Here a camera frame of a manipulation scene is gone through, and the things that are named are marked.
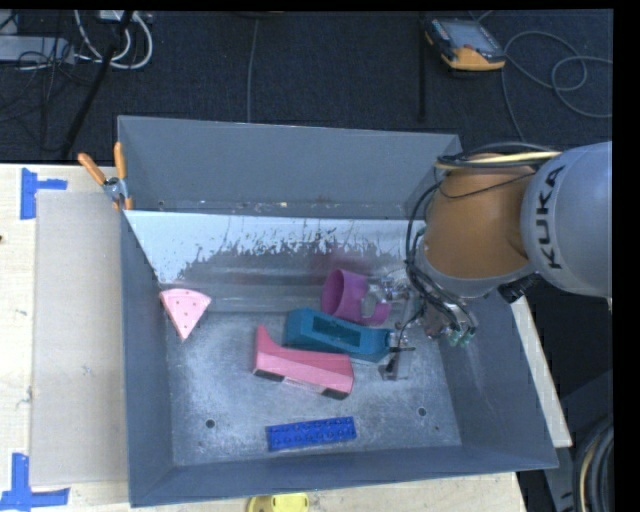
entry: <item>orange handle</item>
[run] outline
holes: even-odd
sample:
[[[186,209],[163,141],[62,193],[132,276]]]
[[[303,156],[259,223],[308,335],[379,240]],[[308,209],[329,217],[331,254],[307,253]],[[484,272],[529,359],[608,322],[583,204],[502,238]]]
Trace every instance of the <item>orange handle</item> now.
[[[113,159],[116,163],[118,178],[121,180],[125,179],[127,177],[127,165],[124,160],[124,153],[122,152],[121,142],[116,142],[113,146]]]
[[[107,178],[89,155],[86,153],[78,153],[78,162],[91,174],[91,177],[98,185],[102,186],[105,184]]]

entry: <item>pink triangular block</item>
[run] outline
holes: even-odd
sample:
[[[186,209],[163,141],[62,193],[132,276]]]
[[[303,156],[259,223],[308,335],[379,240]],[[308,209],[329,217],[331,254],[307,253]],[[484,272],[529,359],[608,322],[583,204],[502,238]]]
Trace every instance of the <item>pink triangular block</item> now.
[[[211,302],[204,293],[174,288],[160,292],[160,300],[182,341],[186,340]]]

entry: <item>wooden table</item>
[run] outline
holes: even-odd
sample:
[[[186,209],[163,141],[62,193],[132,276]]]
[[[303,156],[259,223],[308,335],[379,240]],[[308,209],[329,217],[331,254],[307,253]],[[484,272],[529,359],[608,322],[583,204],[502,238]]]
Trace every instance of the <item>wooden table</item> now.
[[[0,165],[0,491],[10,485],[10,456],[29,454],[31,377],[33,355],[36,219],[20,220],[22,165]],[[95,192],[97,185],[80,166],[29,165],[39,179],[62,178],[74,190]],[[114,176],[112,168],[103,169]],[[41,191],[41,193],[64,193]],[[551,436],[556,447],[571,443],[558,405],[528,306],[513,305],[525,353],[542,397]],[[336,491],[309,492],[311,511],[429,510],[442,512],[525,511],[513,473],[428,480]],[[224,510],[244,511],[247,500],[232,499],[203,504],[152,507],[165,512]],[[64,510],[129,510],[127,483],[102,481],[71,484]]]

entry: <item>blue tape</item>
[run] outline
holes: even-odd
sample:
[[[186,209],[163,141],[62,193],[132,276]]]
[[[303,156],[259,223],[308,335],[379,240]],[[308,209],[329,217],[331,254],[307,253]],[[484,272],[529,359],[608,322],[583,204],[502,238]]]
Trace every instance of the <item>blue tape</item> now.
[[[36,192],[40,189],[66,190],[67,181],[47,179],[38,181],[38,174],[22,168],[22,189],[20,193],[20,219],[34,219],[36,216]]]
[[[0,510],[30,512],[32,507],[59,507],[69,501],[69,489],[51,492],[31,492],[29,487],[29,457],[14,453],[12,459],[11,490],[0,496]]]
[[[356,437],[352,416],[267,427],[267,441],[271,451],[339,443]]]

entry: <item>metal clamp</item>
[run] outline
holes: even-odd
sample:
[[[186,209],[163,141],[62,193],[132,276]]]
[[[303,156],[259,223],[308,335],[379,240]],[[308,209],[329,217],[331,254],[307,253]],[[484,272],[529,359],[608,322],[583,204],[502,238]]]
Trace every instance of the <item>metal clamp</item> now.
[[[127,188],[127,167],[122,152],[122,144],[116,142],[113,146],[113,156],[116,164],[118,177],[108,178],[96,165],[87,153],[78,153],[78,162],[87,170],[95,182],[102,187],[102,190],[113,202],[115,210],[133,210],[133,198]]]

